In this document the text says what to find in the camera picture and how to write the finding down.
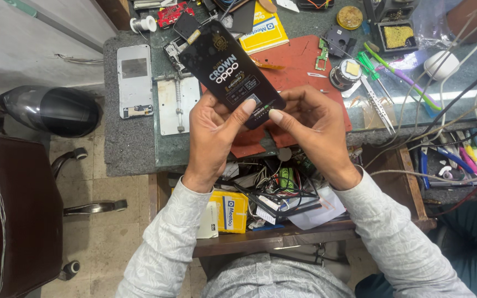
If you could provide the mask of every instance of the yellow meetoo box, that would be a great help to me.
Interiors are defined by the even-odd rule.
[[[209,201],[214,201],[217,205],[219,232],[246,233],[247,196],[242,193],[214,191]]]
[[[253,18],[253,31],[240,38],[240,44],[248,55],[286,44],[288,37],[277,13],[269,13],[257,1]]]

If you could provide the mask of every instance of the screwdriver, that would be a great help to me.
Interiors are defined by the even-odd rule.
[[[391,98],[391,95],[386,90],[386,87],[382,85],[382,82],[380,81],[380,74],[378,74],[378,72],[375,71],[375,66],[371,63],[371,60],[369,60],[369,58],[367,57],[366,52],[364,51],[358,52],[357,57],[358,57],[358,60],[360,60],[360,62],[362,62],[362,64],[366,66],[364,67],[364,73],[368,77],[371,77],[372,80],[377,81],[380,84],[380,87],[382,87],[382,90],[384,90],[384,93],[386,93],[386,95],[389,98],[389,101],[393,105],[394,102],[393,102],[393,99]]]

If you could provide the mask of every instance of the tiled floor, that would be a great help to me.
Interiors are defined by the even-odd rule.
[[[49,158],[52,162],[78,147],[86,148],[88,157],[66,162],[57,179],[64,206],[126,199],[128,209],[64,217],[63,260],[64,263],[80,261],[81,270],[70,281],[55,280],[43,286],[42,298],[114,297],[124,269],[149,224],[149,176],[106,176],[103,119],[94,132],[83,138],[52,138]],[[354,289],[358,281],[378,269],[360,240],[348,242],[346,253],[352,271],[348,285]],[[178,297],[199,298],[205,284],[206,275],[195,259],[189,265]]]

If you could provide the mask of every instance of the hand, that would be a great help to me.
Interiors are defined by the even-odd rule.
[[[294,137],[322,175],[338,190],[358,185],[345,142],[342,107],[311,86],[282,91],[286,108],[270,110],[270,119]]]
[[[183,185],[197,193],[211,191],[224,172],[235,136],[243,129],[255,106],[255,99],[248,99],[229,114],[211,92],[202,95],[189,114],[191,148]]]

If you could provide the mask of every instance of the workbench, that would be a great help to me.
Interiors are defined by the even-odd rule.
[[[460,0],[446,0],[446,10],[449,10]],[[433,5],[432,0],[423,0],[421,5],[428,3]],[[278,7],[278,15],[280,21],[285,28],[288,38],[295,38],[314,34],[322,36],[328,28],[335,24],[335,15],[342,7],[346,5],[354,5],[362,10],[365,18],[365,10],[361,1],[358,0],[336,0],[333,8],[327,10],[301,10],[295,13]],[[201,22],[208,17],[205,7],[195,7],[195,17]],[[134,17],[144,17],[148,10],[138,10],[141,15]],[[150,13],[155,16],[156,10]],[[357,39],[356,46],[352,52],[355,56],[360,50],[363,50],[362,44],[366,40],[371,40],[370,35],[364,35],[362,28],[358,28],[351,32],[353,38]],[[143,34],[135,34],[128,31],[120,31],[114,38],[110,38],[104,44],[104,81],[106,87],[106,106],[105,106],[105,146],[104,160],[107,164],[108,176],[122,176],[134,174],[157,173],[160,171],[168,171],[180,169],[188,162],[189,157],[189,134],[177,134],[162,136],[156,129],[159,125],[159,111],[156,108],[152,117],[136,118],[123,120],[119,117],[119,89],[117,79],[116,51],[118,48],[133,46],[137,44],[150,44],[152,49],[152,76],[173,75],[176,70],[173,68],[169,59],[165,56],[163,46],[177,37],[177,33],[172,29],[163,30],[158,28],[154,33],[144,32]],[[474,44],[462,45],[460,49],[454,51],[456,57],[461,60],[468,52],[470,52]],[[409,54],[405,58],[405,66],[402,70],[412,79],[416,79],[422,72],[422,63],[430,56],[435,54],[439,49],[428,48]],[[329,58],[332,66],[337,66],[340,58]],[[388,89],[390,95],[394,98],[395,117],[400,118],[401,103],[406,96],[409,86],[405,82],[401,82],[389,71],[379,71],[381,81]],[[474,79],[477,78],[477,52],[469,59],[445,85],[445,92],[459,93],[467,87]],[[421,79],[419,84],[424,86],[428,77]],[[380,86],[375,82],[370,82],[372,88],[379,97],[385,96]],[[439,99],[439,84],[433,83],[427,91],[433,95],[434,99]],[[344,100],[350,102],[354,97],[361,95],[367,98],[367,92],[363,87],[358,88],[354,94]],[[157,85],[153,85],[154,106],[158,105]],[[473,98],[462,98],[457,104],[451,108],[447,114],[447,120],[455,119],[458,115],[469,110],[472,107]],[[416,103],[413,99],[408,99],[404,115],[403,128],[400,132],[400,138],[406,137],[413,132],[415,123],[415,107]],[[389,133],[385,129],[366,129],[361,107],[349,108],[349,118],[353,125],[353,130],[347,134],[348,145],[380,144],[385,142],[389,137]],[[467,127],[476,127],[477,123],[473,121],[473,113],[467,115],[460,123],[448,127],[449,131],[463,129]],[[423,111],[419,113],[419,125],[417,132],[422,132],[426,127],[425,124],[431,122],[431,118]],[[276,154],[276,148],[268,147],[267,154]]]

